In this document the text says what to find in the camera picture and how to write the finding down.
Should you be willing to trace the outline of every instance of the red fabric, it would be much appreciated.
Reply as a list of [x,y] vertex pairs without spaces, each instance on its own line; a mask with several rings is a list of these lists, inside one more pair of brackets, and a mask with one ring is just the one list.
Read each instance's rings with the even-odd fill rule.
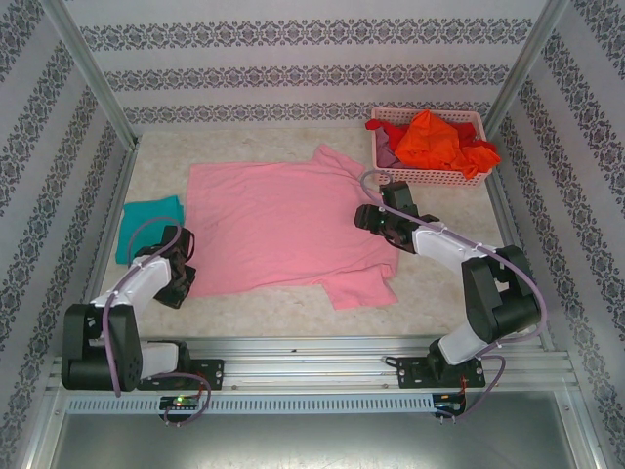
[[364,124],[364,127],[367,130],[375,130],[379,127],[382,127],[389,136],[389,148],[392,151],[395,151],[397,145],[399,145],[399,142],[401,141],[401,139],[403,139],[403,136],[406,135],[409,126],[395,126],[393,124],[390,124],[389,122],[384,122],[383,120],[371,119],[366,124]]
[[487,172],[501,161],[494,151],[485,146],[462,147],[459,134],[467,140],[470,137],[466,125],[461,124],[458,131],[457,124],[449,125],[424,110],[412,119],[396,149],[396,156],[402,163],[414,168],[461,171],[467,179],[474,178],[478,172]]
[[469,144],[466,144],[465,147],[486,147],[487,149],[491,150],[493,153],[497,152],[497,147],[494,146],[492,143],[487,142],[486,140],[475,140],[474,142],[470,142]]
[[471,122],[465,122],[463,124],[447,123],[458,132],[460,148],[470,146],[473,140],[476,139],[476,128]]

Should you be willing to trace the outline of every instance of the black mounting bracket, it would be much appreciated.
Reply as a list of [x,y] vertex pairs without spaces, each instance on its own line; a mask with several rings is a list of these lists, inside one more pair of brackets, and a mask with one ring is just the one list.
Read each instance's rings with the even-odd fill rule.
[[481,362],[477,359],[448,366],[440,378],[435,377],[426,357],[386,357],[384,363],[396,369],[399,389],[460,388],[463,377],[467,388],[486,385]]
[[462,415],[467,409],[467,396],[465,393],[458,394],[432,394],[432,400],[436,410],[436,417],[451,418],[450,415]]
[[[212,391],[221,391],[224,384],[223,360],[191,360],[190,368],[185,372],[197,374],[208,381]],[[140,391],[197,391],[199,381],[196,379],[142,379],[137,385]]]

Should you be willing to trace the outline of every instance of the t-shirt sleeve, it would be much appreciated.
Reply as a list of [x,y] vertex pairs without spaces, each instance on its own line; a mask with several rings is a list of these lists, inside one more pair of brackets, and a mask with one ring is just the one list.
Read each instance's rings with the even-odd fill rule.
[[314,152],[312,161],[323,166],[343,169],[355,178],[358,178],[364,171],[364,166],[360,163],[356,163],[348,156],[338,153],[328,145],[320,145]]
[[380,266],[334,274],[321,281],[336,310],[357,306],[386,306],[397,302]]

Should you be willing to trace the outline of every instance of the laundry basket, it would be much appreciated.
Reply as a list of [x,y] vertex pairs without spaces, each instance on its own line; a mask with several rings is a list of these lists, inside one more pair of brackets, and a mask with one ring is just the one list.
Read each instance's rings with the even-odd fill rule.
[[[399,109],[394,107],[374,107],[371,111],[371,118],[384,120],[394,125],[409,124],[412,118],[421,112],[422,109]],[[481,118],[477,112],[470,110],[437,110],[432,109],[431,113],[436,114],[442,120],[453,123],[471,122],[476,128],[476,133],[479,139],[486,140],[484,134],[484,128],[481,125]],[[393,175],[396,181],[405,181],[408,184],[419,185],[437,185],[437,186],[454,186],[454,187],[466,187],[474,188],[479,186],[490,174],[477,173],[473,179],[465,179],[464,175],[460,171],[439,171],[434,169],[395,169],[395,168],[380,168],[376,159],[376,142],[375,132],[371,132],[372,140],[372,157],[373,167],[375,169],[382,169]],[[376,174],[375,180],[377,184],[385,184],[389,181],[389,178]]]

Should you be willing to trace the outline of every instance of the damask wall pattern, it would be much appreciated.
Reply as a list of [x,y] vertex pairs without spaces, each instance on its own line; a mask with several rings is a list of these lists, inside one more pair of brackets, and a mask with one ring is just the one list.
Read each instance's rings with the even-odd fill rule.
[[374,103],[487,111],[544,4],[66,3],[139,134],[355,126]]
[[87,293],[126,151],[36,1],[0,6],[0,468]]
[[617,2],[571,2],[496,142],[551,332],[571,353],[609,467],[625,466],[622,28]]

